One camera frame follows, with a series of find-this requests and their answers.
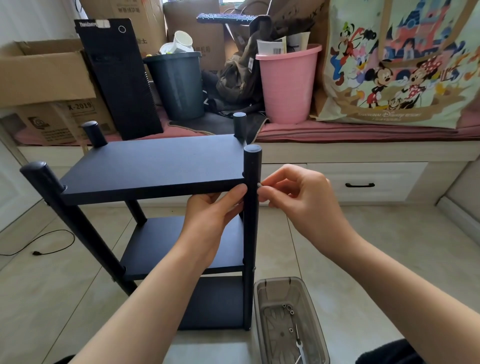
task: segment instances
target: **thinkcentre logo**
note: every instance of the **thinkcentre logo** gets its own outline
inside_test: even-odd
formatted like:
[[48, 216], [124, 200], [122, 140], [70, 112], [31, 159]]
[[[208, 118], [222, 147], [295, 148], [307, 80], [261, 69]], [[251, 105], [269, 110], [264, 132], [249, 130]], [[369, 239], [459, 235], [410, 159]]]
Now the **thinkcentre logo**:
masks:
[[84, 28], [86, 26], [97, 26], [96, 23], [93, 22], [82, 22], [80, 23], [80, 27]]

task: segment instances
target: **power cord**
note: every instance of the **power cord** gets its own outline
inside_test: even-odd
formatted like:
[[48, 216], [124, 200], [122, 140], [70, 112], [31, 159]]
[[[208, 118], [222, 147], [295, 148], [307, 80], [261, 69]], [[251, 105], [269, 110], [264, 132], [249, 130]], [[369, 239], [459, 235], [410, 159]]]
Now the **power cord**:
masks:
[[35, 250], [34, 252], [32, 252], [32, 255], [48, 255], [48, 254], [58, 253], [58, 252], [61, 252], [62, 250], [65, 250], [65, 249], [71, 247], [71, 246], [73, 245], [73, 243], [75, 242], [75, 235], [74, 235], [74, 233], [72, 233], [70, 230], [58, 229], [58, 230], [49, 231], [49, 232], [46, 232], [45, 234], [42, 234], [42, 235], [40, 235], [40, 236], [37, 236], [35, 239], [33, 239], [31, 242], [29, 242], [27, 245], [25, 245], [22, 249], [20, 249], [20, 250], [19, 250], [18, 252], [16, 252], [16, 253], [13, 253], [13, 254], [0, 254], [0, 255], [1, 255], [1, 256], [12, 256], [12, 255], [18, 254], [18, 253], [20, 253], [22, 250], [24, 250], [26, 247], [28, 247], [31, 243], [33, 243], [35, 240], [40, 239], [41, 237], [43, 237], [43, 236], [45, 236], [45, 235], [48, 235], [48, 234], [51, 234], [51, 233], [57, 232], [57, 231], [66, 231], [66, 232], [69, 232], [69, 233], [72, 235], [72, 237], [73, 237], [72, 242], [71, 242], [69, 245], [67, 245], [66, 247], [61, 248], [61, 249], [59, 249], [59, 250], [55, 250], [54, 252], [41, 253], [41, 252], [38, 252], [38, 251]]

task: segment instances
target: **right hand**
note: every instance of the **right hand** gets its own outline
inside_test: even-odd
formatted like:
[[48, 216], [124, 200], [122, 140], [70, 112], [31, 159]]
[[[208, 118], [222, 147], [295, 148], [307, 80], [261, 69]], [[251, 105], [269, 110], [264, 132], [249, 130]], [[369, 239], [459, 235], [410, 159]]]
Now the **right hand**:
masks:
[[331, 257], [357, 233], [342, 213], [330, 181], [321, 173], [286, 164], [262, 182], [260, 202], [282, 209], [293, 226], [322, 254]]

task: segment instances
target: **drawer handle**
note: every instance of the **drawer handle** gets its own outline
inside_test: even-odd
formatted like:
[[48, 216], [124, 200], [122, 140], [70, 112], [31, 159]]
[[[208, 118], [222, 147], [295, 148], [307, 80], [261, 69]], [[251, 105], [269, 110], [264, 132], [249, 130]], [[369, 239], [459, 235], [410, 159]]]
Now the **drawer handle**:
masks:
[[369, 187], [375, 187], [374, 183], [369, 183], [369, 184], [364, 184], [364, 185], [353, 185], [350, 183], [345, 184], [346, 187], [348, 188], [369, 188]]

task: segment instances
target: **black shelf unit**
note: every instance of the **black shelf unit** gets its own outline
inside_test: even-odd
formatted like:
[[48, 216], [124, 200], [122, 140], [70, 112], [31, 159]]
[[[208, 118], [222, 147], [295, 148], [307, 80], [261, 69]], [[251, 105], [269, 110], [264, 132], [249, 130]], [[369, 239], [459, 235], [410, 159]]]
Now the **black shelf unit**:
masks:
[[[242, 275], [201, 277], [179, 329], [250, 330], [262, 149], [245, 145], [242, 122], [244, 115], [234, 117], [235, 135], [107, 143], [90, 121], [83, 128], [93, 148], [60, 181], [45, 162], [20, 171], [128, 295], [137, 288], [134, 280], [145, 278], [168, 253], [184, 219], [147, 219], [137, 200], [224, 192], [245, 183], [244, 210], [225, 228], [204, 272]], [[125, 201], [137, 222], [120, 261], [79, 208], [114, 201]]]

